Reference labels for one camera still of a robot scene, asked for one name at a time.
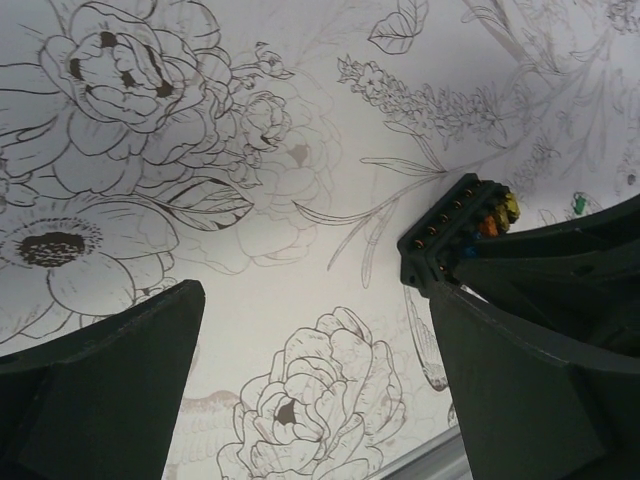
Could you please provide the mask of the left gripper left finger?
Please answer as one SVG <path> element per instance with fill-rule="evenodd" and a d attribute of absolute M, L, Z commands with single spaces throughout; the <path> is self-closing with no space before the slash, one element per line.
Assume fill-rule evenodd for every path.
<path fill-rule="evenodd" d="M 161 478 L 204 307 L 185 280 L 2 357 L 2 478 Z"/>

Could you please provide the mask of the black fuse box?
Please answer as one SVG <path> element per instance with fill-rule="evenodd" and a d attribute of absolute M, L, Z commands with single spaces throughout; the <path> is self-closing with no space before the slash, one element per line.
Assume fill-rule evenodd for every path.
<path fill-rule="evenodd" d="M 477 243 L 506 234 L 520 216 L 509 187 L 466 173 L 398 240 L 400 282 L 428 298 L 437 282 L 459 286 L 455 269 Z"/>

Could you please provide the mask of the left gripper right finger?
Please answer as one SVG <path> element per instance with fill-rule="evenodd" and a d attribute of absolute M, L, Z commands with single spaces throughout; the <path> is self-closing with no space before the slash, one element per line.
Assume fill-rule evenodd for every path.
<path fill-rule="evenodd" d="M 638 478 L 638 359 L 445 283 L 430 311 L 474 478 Z"/>

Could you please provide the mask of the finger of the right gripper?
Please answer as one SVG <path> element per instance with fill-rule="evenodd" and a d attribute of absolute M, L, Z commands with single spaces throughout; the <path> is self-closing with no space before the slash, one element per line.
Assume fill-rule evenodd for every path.
<path fill-rule="evenodd" d="M 639 246 L 539 258 L 472 258 L 457 279 L 497 308 L 579 342 L 639 356 Z"/>
<path fill-rule="evenodd" d="M 547 258 L 607 251 L 639 239 L 639 196 L 581 218 L 479 240 L 479 258 Z"/>

